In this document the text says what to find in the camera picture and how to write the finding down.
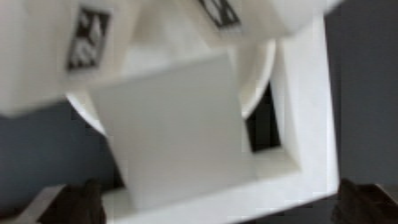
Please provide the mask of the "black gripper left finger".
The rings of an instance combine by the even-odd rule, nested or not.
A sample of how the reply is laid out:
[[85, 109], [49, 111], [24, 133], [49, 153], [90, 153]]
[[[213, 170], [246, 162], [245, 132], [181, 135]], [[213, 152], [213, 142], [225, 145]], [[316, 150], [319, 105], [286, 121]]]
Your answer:
[[46, 187], [12, 224], [106, 224], [99, 182]]

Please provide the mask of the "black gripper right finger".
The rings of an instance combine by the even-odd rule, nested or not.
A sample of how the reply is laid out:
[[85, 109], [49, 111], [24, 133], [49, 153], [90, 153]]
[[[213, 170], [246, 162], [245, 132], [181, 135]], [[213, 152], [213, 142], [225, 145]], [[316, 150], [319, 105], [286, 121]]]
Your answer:
[[332, 224], [398, 224], [398, 184], [341, 180]]

